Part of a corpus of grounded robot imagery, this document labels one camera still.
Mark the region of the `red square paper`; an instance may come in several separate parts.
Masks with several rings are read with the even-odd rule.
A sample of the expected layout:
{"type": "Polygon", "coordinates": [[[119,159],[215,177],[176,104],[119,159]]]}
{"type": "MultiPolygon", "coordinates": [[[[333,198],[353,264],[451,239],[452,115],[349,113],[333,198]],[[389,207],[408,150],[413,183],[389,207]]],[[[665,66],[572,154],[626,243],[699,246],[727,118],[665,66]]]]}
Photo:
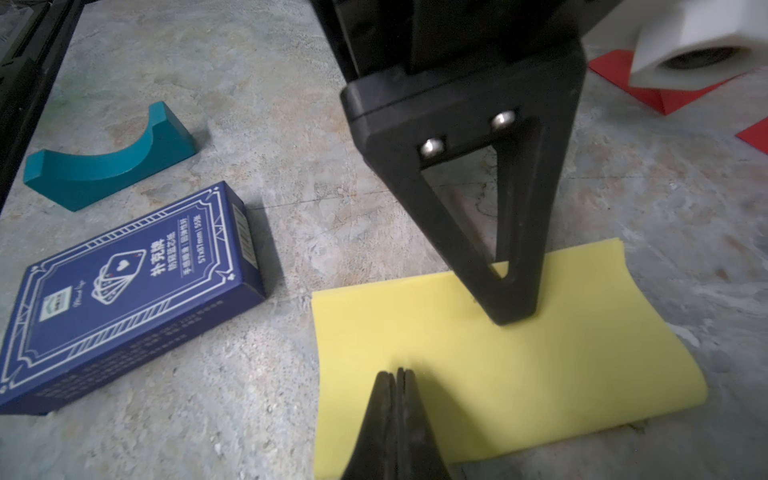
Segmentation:
{"type": "Polygon", "coordinates": [[[658,78],[634,76],[631,70],[634,56],[632,50],[613,50],[591,60],[588,66],[594,73],[663,116],[682,109],[729,82],[727,79],[705,86],[695,81],[693,86],[702,86],[702,89],[692,90],[688,84],[677,80],[669,82],[670,76],[664,70],[658,78]]]}
{"type": "Polygon", "coordinates": [[[739,132],[736,137],[756,150],[768,154],[768,118],[749,126],[739,132]]]}

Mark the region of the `yellow square paper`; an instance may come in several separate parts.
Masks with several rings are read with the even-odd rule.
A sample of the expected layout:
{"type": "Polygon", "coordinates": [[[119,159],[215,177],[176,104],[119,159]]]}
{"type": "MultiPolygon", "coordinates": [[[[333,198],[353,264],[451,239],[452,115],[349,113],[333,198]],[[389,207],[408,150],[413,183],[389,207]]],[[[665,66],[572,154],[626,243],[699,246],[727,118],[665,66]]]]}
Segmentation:
{"type": "Polygon", "coordinates": [[[342,474],[381,371],[415,373],[450,463],[669,414],[708,395],[616,238],[549,253],[535,315],[507,326],[451,272],[318,291],[311,305],[319,479],[342,474]]]}

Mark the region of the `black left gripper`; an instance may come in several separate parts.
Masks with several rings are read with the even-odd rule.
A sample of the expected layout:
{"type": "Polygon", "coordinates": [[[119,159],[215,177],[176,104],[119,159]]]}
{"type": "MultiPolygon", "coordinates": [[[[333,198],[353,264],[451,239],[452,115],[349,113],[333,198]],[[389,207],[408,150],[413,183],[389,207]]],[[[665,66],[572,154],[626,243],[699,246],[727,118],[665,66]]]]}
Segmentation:
{"type": "Polygon", "coordinates": [[[341,101],[355,146],[498,325],[537,308],[586,72],[572,39],[619,3],[311,4],[350,82],[341,101]]]}

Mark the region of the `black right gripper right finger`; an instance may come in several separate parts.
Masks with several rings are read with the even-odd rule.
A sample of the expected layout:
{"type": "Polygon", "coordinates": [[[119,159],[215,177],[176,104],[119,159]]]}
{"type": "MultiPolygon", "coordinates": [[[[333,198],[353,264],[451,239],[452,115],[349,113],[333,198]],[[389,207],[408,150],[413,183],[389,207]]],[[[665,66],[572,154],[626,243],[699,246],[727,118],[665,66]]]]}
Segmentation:
{"type": "Polygon", "coordinates": [[[397,479],[451,479],[412,370],[399,368],[395,390],[397,479]]]}

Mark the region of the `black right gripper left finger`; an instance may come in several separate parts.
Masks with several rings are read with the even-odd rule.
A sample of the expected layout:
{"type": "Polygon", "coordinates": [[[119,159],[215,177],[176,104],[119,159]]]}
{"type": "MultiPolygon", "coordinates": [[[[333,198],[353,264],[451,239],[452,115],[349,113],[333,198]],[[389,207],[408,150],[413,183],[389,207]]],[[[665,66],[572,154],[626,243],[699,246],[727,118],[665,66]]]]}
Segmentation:
{"type": "Polygon", "coordinates": [[[397,478],[395,393],[394,376],[379,372],[343,480],[397,478]]]}

